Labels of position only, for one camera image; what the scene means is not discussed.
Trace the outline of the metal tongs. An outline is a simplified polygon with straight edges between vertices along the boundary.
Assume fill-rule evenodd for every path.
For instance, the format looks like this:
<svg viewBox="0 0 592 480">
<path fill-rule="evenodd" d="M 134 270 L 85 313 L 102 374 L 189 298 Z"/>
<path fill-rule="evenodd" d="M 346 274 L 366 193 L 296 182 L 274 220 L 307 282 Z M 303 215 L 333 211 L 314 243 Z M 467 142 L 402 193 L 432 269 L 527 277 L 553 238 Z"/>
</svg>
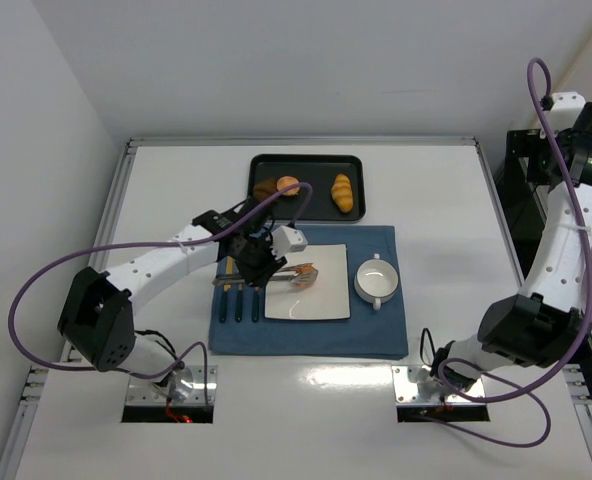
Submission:
<svg viewBox="0 0 592 480">
<path fill-rule="evenodd" d="M 284 267 L 284 268 L 279 269 L 271 277 L 268 277 L 265 280 L 258 280 L 258 281 L 254 281 L 254 282 L 245 281 L 241 274 L 230 274 L 230 275 L 223 274 L 223 275 L 215 277 L 214 280 L 212 281 L 212 284 L 215 287 L 223 286 L 224 283 L 229 283 L 230 285 L 243 284 L 246 286 L 250 286 L 252 288 L 256 288 L 256 287 L 264 288 L 267 284 L 272 283 L 272 282 L 274 282 L 274 283 L 286 282 L 286 283 L 290 283 L 292 285 L 295 285 L 294 284 L 294 277 L 297 275 L 298 271 L 302 267 L 304 267 L 306 264 L 312 264 L 312 263 L 304 263 L 304 264 L 298 264 L 298 265 L 294 265 L 294 266 Z"/>
</svg>

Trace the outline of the oval brown bread roll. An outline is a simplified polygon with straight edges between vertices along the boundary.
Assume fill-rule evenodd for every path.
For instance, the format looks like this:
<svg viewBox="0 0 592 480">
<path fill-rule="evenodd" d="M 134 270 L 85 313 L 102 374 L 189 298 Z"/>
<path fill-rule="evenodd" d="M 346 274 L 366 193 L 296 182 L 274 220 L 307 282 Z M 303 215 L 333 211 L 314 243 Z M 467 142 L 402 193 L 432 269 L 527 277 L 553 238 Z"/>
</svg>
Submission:
<svg viewBox="0 0 592 480">
<path fill-rule="evenodd" d="M 298 271 L 297 275 L 294 277 L 294 284 L 298 288 L 307 288 L 317 280 L 318 273 L 318 269 L 315 268 L 312 264 L 306 264 Z"/>
</svg>

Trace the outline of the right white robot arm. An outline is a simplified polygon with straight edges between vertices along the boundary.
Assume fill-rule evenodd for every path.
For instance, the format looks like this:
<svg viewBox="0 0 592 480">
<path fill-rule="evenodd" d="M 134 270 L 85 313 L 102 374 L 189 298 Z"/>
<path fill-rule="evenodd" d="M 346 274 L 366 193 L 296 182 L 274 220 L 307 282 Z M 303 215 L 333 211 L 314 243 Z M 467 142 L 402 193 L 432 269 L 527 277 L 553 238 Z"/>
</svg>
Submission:
<svg viewBox="0 0 592 480">
<path fill-rule="evenodd" d="M 438 350 L 427 382 L 441 393 L 466 392 L 504 366 L 564 364 L 591 328 L 592 102 L 557 94 L 545 116 L 553 142 L 543 128 L 506 136 L 506 161 L 524 159 L 528 183 L 548 189 L 532 266 L 515 295 L 487 309 L 475 335 Z"/>
</svg>

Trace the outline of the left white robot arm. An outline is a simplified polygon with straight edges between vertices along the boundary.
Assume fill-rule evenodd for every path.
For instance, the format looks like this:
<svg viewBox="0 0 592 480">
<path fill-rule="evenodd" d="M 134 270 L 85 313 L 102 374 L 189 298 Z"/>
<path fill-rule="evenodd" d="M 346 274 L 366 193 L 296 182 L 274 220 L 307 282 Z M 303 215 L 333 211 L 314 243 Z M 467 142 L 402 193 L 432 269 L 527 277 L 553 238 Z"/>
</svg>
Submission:
<svg viewBox="0 0 592 480">
<path fill-rule="evenodd" d="M 264 213 L 209 210 L 170 240 L 142 243 L 143 254 L 105 271 L 86 267 L 72 281 L 59 333 L 98 372 L 119 371 L 164 386 L 181 367 L 173 351 L 135 329 L 136 314 L 188 275 L 227 256 L 244 284 L 265 286 L 303 249 L 304 234 L 289 223 L 265 228 Z"/>
</svg>

